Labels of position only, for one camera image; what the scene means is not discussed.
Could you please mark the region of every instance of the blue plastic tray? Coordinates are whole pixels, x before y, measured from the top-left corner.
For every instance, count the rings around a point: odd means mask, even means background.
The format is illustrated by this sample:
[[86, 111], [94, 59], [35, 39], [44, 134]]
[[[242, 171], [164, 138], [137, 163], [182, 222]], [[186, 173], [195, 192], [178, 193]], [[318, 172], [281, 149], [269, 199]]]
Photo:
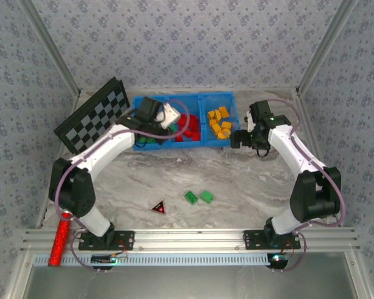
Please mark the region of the blue plastic tray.
[[[144, 147], [139, 148], [134, 146], [137, 151], [149, 151], [149, 150], [160, 150], [168, 148], [201, 148], [205, 146], [228, 146], [230, 147], [230, 139], [219, 140], [212, 132], [208, 121], [208, 112], [214, 109], [218, 109], [221, 106], [225, 106], [230, 114], [230, 117], [222, 119], [230, 121], [233, 125], [231, 131], [240, 130], [241, 126], [239, 123], [236, 100], [232, 92], [214, 92], [214, 93], [186, 93], [177, 95], [149, 95], [150, 98], [161, 101], [163, 103], [179, 100], [183, 102], [188, 112], [192, 115], [196, 115], [200, 120], [201, 125], [201, 140], [192, 141], [187, 139], [183, 135], [183, 142], [175, 142], [174, 140], [168, 140], [162, 145], [158, 143], [147, 143]], [[133, 99], [133, 109], [139, 107], [143, 97], [135, 97]], [[185, 113], [183, 108], [175, 103], [170, 103], [180, 113]]]

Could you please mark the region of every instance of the black and white checkerboard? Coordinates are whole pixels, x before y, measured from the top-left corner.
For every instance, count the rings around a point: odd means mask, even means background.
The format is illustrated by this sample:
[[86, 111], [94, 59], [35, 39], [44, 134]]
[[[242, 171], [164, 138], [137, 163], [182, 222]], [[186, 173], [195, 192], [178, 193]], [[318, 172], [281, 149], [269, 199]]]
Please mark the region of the black and white checkerboard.
[[81, 153], [103, 135], [128, 107], [122, 81], [113, 78], [55, 129], [55, 133], [71, 152]]

